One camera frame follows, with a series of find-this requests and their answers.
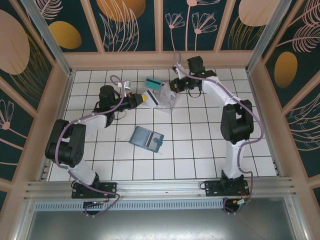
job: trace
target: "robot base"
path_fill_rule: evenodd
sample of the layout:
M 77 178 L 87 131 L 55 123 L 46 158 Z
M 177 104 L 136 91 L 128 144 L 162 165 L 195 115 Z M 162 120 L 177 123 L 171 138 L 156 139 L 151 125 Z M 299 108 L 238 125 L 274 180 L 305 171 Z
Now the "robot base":
M 241 196 L 241 192 L 249 196 L 248 182 L 241 175 L 229 179 L 224 171 L 221 172 L 221 179 L 216 181 L 204 181 L 205 195 L 207 197 Z
M 95 186 L 96 189 L 105 191 L 105 192 L 111 192 L 116 193 L 117 192 L 117 183 L 116 182 L 99 182 Z M 108 194 L 107 198 L 114 199 L 116 196 Z M 79 183 L 74 183 L 72 188 L 72 199 L 104 199 L 105 196 L 103 193 L 96 192 L 93 190 L 90 190 L 86 186 L 83 186 Z

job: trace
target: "yellow circle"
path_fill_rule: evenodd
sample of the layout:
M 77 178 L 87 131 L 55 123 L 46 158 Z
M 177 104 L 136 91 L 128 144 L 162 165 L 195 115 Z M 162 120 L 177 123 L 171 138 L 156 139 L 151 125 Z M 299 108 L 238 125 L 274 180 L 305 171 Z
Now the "yellow circle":
M 30 56 L 28 35 L 9 13 L 0 10 L 0 69 L 8 74 L 21 74 Z
M 146 0 L 96 0 L 96 3 L 104 15 L 116 22 L 128 22 L 131 19 L 123 3 L 128 11 L 129 9 L 133 11 L 136 18 L 139 18 L 146 9 Z
M 279 0 L 241 0 L 239 18 L 247 26 L 260 27 L 269 22 Z
M 65 49 L 76 49 L 80 47 L 82 40 L 78 30 L 65 21 L 55 21 L 49 28 L 60 47 Z
M 281 53 L 275 63 L 274 80 L 280 88 L 288 87 L 294 80 L 298 69 L 298 61 L 296 56 L 285 51 Z

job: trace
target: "mounting plate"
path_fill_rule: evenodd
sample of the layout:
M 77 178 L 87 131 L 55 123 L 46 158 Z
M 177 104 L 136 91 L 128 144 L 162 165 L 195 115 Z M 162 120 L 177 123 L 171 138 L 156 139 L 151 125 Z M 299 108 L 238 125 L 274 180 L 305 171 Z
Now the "mounting plate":
M 220 180 L 204 181 L 203 183 L 205 188 L 205 195 L 207 197 L 241 196 L 241 191 L 239 190 L 239 188 L 242 189 L 242 191 L 246 195 L 249 196 L 250 194 L 248 182 L 246 180 L 242 181 L 241 186 L 237 184 L 234 186 L 231 185 L 226 191 L 223 189 Z
M 116 182 L 100 182 L 98 188 L 101 191 L 105 192 L 117 192 L 117 183 Z M 108 194 L 107 198 L 114 199 L 116 196 Z M 93 190 L 88 189 L 87 187 L 83 186 L 79 183 L 74 183 L 72 188 L 72 199 L 104 199 L 105 196 L 103 193 L 96 192 Z

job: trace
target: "enclosure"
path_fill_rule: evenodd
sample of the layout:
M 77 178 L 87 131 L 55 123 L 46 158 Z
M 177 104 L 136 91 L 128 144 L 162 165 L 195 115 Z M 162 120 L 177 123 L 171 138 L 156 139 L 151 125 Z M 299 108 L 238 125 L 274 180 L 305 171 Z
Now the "enclosure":
M 1 1 L 3 239 L 320 239 L 319 19 L 319 0 Z M 222 177 L 227 149 L 221 106 L 195 88 L 172 113 L 141 104 L 85 136 L 83 160 L 120 195 L 86 218 L 94 200 L 72 198 L 74 179 L 45 157 L 55 121 L 90 115 L 112 75 L 127 94 L 172 83 L 175 51 L 252 103 L 251 202 L 228 215 L 227 196 L 201 188 Z M 164 135 L 158 152 L 130 143 L 136 127 Z

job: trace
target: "white tiled floor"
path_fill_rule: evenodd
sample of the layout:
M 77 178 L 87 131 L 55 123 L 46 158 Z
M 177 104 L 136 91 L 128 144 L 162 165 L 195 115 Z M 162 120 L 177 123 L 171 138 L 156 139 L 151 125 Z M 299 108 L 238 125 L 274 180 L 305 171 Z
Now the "white tiled floor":
M 244 69 L 220 68 L 216 73 L 231 92 L 256 105 Z M 162 81 L 176 78 L 168 69 L 78 71 L 65 119 L 71 121 L 90 114 L 99 100 L 100 87 L 112 85 L 111 75 L 132 81 L 132 93 L 142 93 L 147 77 Z M 116 118 L 124 115 L 119 112 Z M 219 178 L 226 157 L 226 142 L 220 132 L 221 116 L 222 110 L 207 94 L 192 98 L 180 93 L 172 115 L 141 105 L 137 110 L 127 110 L 124 118 L 114 120 L 108 128 L 87 135 L 84 159 L 102 181 Z M 164 134 L 158 153 L 129 143 L 136 126 Z M 254 127 L 252 139 L 260 135 L 256 122 Z M 243 169 L 252 170 L 256 177 L 277 175 L 266 139 L 245 148 Z M 69 179 L 65 170 L 52 165 L 49 181 Z

